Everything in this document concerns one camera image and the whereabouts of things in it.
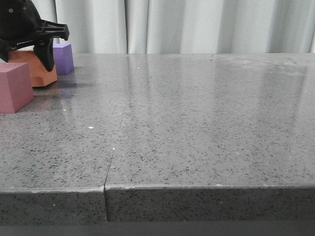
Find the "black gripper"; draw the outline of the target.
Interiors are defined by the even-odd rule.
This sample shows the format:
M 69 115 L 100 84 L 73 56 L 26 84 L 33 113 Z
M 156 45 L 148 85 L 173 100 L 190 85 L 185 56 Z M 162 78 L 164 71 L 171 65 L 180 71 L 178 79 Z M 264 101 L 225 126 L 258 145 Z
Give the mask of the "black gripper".
M 9 51 L 33 45 L 35 55 L 50 72 L 55 66 L 54 38 L 68 40 L 68 26 L 41 19 L 31 0 L 0 2 L 0 58 L 3 61 L 8 62 Z

